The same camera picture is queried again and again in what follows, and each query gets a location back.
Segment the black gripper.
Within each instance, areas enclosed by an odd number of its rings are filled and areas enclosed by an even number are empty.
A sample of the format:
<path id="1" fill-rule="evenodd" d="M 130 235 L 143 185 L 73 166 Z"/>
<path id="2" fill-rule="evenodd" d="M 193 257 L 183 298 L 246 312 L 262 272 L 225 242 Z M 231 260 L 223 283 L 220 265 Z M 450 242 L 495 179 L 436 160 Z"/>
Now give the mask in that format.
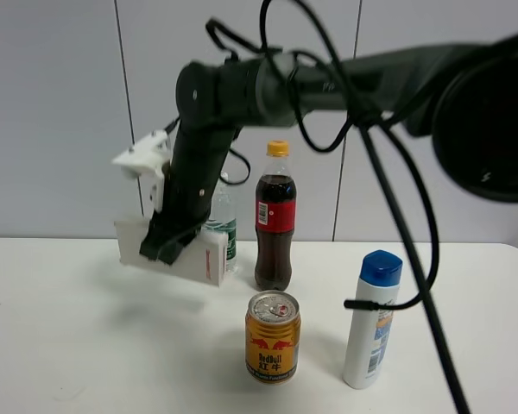
<path id="1" fill-rule="evenodd" d="M 210 214 L 234 134 L 234 128 L 179 126 L 162 211 L 148 225 L 141 256 L 173 265 L 193 241 Z"/>

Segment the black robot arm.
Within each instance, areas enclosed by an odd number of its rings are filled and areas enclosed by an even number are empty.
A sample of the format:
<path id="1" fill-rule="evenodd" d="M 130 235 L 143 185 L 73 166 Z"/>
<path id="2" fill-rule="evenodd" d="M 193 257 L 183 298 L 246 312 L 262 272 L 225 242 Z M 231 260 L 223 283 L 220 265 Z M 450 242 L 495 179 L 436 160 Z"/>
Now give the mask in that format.
<path id="1" fill-rule="evenodd" d="M 452 43 L 334 60 L 298 62 L 263 51 L 221 66 L 194 61 L 177 79 L 179 128 L 162 208 L 140 246 L 174 262 L 211 208 L 241 129 L 290 128 L 314 111 L 344 111 L 347 126 L 400 123 L 431 136 L 445 173 L 468 192 L 518 203 L 518 34 L 492 44 Z"/>

